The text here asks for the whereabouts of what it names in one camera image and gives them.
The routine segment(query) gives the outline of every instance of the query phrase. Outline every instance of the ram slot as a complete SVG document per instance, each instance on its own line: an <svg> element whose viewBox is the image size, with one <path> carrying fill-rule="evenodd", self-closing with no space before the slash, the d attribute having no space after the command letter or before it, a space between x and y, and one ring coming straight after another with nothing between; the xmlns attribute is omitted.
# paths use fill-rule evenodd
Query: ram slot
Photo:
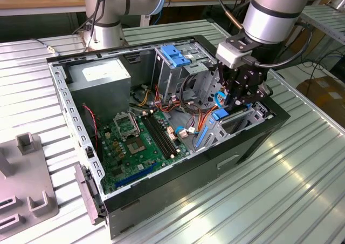
<svg viewBox="0 0 345 244"><path fill-rule="evenodd" d="M142 122L166 159L170 159L172 154L177 154L174 145L154 117L145 117Z"/></svg>

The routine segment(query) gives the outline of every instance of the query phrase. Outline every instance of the red cable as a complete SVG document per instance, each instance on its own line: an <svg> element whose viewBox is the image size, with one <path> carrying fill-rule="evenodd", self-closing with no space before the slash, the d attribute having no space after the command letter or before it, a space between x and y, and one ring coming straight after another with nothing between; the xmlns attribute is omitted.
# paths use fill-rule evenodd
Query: red cable
<svg viewBox="0 0 345 244"><path fill-rule="evenodd" d="M83 105L83 107L89 111L91 118L93 120L93 126L95 127L95 139L96 139L96 151L97 151L97 145L98 145L98 137L97 137L97 125L96 125L96 119L95 119L95 115L93 114L93 112L91 111L90 108L88 108L86 105Z"/></svg>

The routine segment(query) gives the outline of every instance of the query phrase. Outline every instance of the blue plastic clip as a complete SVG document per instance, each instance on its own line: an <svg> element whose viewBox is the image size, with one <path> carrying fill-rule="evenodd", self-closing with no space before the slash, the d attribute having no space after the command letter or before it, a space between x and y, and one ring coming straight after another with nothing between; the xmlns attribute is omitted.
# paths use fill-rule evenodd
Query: blue plastic clip
<svg viewBox="0 0 345 244"><path fill-rule="evenodd" d="M163 52L164 56L170 60L174 67L181 67L190 64L190 60L186 59L181 54L181 51L176 49L176 47L173 45L162 46L161 51Z"/></svg>

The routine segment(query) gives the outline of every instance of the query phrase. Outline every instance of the wooden table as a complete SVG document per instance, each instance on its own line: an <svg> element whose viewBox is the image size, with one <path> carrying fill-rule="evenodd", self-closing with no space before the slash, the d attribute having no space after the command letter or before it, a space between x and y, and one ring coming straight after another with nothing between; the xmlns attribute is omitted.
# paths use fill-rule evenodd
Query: wooden table
<svg viewBox="0 0 345 244"><path fill-rule="evenodd" d="M223 0L233 4L236 0ZM171 0L169 6L216 5L217 0ZM0 16L35 15L41 13L85 12L84 0L0 0Z"/></svg>

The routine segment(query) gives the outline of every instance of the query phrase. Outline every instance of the chip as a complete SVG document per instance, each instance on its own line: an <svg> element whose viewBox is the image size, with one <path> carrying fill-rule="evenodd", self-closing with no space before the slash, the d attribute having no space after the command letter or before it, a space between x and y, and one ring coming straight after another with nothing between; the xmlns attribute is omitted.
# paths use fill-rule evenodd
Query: chip
<svg viewBox="0 0 345 244"><path fill-rule="evenodd" d="M146 150L144 142L139 137L127 140L126 145L131 154L135 154Z"/></svg>
<svg viewBox="0 0 345 244"><path fill-rule="evenodd" d="M118 168L112 170L112 173L114 176L120 175L120 174L122 174L122 169L120 167L118 167Z"/></svg>

